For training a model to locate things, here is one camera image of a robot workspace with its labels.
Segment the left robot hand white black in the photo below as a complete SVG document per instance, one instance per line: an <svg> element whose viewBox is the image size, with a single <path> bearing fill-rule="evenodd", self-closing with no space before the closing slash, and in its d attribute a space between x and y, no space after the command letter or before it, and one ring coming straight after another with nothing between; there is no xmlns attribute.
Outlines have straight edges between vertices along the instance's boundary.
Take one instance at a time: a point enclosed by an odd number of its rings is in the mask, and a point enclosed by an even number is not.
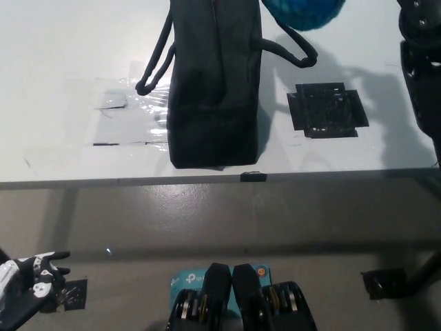
<svg viewBox="0 0 441 331"><path fill-rule="evenodd" d="M58 268L55 260L69 251L54 251L9 259L1 264L1 329L18 330L65 287L69 268Z"/></svg>

